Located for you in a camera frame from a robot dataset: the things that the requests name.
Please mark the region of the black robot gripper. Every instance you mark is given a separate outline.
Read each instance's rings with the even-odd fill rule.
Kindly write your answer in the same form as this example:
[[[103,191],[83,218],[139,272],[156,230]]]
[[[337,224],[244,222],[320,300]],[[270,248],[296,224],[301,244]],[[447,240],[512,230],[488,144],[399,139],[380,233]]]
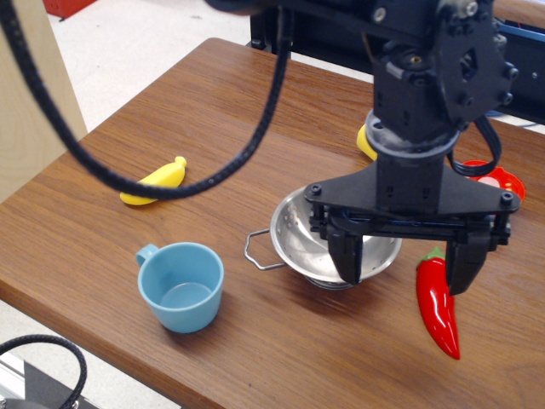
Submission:
[[[344,282],[360,282],[365,235],[446,242],[451,296],[469,288],[489,252],[508,244],[510,216],[521,198],[480,182],[496,168],[501,144],[488,118],[479,118],[476,125],[492,160],[464,164],[454,159],[459,130],[397,131],[370,113],[364,130],[376,160],[305,188],[310,228],[327,241]]]

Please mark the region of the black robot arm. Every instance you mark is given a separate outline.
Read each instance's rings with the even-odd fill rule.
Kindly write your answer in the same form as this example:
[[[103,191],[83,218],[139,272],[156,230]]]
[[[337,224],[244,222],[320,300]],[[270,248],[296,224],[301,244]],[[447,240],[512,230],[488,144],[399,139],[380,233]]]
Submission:
[[[508,242],[520,197],[478,182],[501,157],[486,115],[512,100],[516,68],[490,1],[284,1],[299,14],[380,37],[372,57],[374,103],[365,120],[376,161],[351,175],[308,185],[311,228],[328,243],[341,279],[360,281],[366,236],[441,240],[446,283],[463,293],[489,252]],[[485,138],[494,161],[455,161],[468,126]]]

